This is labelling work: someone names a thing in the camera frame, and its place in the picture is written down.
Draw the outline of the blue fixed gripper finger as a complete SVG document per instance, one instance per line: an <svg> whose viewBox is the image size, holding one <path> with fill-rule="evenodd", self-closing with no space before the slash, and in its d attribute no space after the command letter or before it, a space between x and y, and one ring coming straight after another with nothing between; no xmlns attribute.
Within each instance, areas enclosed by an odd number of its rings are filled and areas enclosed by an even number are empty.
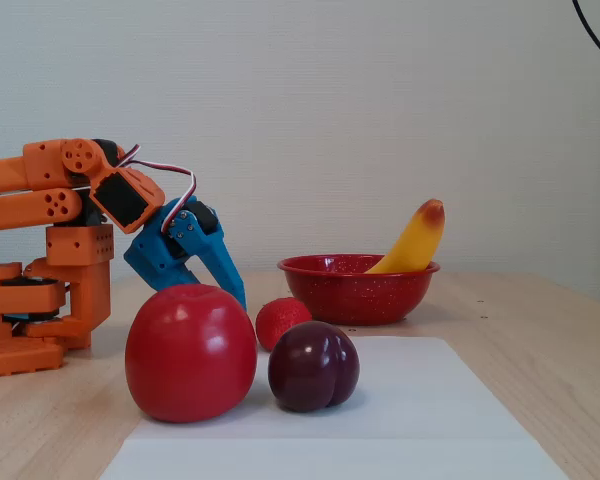
<svg viewBox="0 0 600 480"><path fill-rule="evenodd" d="M149 275L149 286L155 291L189 284L201 284L201 281L181 261L158 260L153 272Z"/></svg>

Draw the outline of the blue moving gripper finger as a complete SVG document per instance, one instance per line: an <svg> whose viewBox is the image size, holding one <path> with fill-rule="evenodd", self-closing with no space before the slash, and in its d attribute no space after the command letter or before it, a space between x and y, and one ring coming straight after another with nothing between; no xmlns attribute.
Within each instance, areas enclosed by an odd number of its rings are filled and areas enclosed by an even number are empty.
<svg viewBox="0 0 600 480"><path fill-rule="evenodd" d="M169 226L169 250L181 263L198 257L218 285L247 308L243 280L224 243L224 231L213 209L181 209Z"/></svg>

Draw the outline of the blue gripper body with motor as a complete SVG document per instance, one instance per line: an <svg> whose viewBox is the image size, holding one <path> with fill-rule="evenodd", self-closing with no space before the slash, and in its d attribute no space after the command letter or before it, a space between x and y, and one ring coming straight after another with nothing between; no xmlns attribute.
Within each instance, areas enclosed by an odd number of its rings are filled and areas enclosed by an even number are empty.
<svg viewBox="0 0 600 480"><path fill-rule="evenodd" d="M133 239L131 245L124 253L125 261L145 281L149 281L149 275L153 272L158 260L167 260L168 262L178 261L172 256L169 250L170 224L166 232L162 231L163 221L176 204L177 201L172 200L160 207L144 225L141 232ZM181 209L212 208L197 198L192 198Z"/></svg>

